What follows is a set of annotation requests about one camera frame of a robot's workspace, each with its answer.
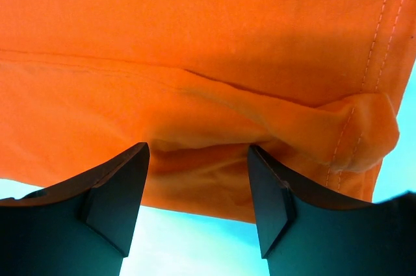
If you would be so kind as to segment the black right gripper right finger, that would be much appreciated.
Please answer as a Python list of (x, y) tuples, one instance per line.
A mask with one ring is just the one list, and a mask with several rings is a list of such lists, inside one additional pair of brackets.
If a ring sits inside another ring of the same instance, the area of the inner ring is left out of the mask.
[(271, 275), (414, 275), (415, 194), (368, 203), (248, 151), (261, 256)]

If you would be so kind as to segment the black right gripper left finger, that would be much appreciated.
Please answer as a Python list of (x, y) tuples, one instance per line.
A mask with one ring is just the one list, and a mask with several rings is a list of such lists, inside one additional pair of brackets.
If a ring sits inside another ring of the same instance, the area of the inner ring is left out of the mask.
[(1, 200), (2, 275), (118, 275), (129, 255), (148, 166), (136, 144), (21, 199)]

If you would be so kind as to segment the orange t-shirt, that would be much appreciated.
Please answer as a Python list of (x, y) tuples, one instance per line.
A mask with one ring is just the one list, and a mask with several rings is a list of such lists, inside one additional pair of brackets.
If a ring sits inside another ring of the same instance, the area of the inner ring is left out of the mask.
[(146, 142), (144, 205), (252, 222), (257, 144), (370, 201), (414, 61), (415, 0), (1, 0), (1, 177)]

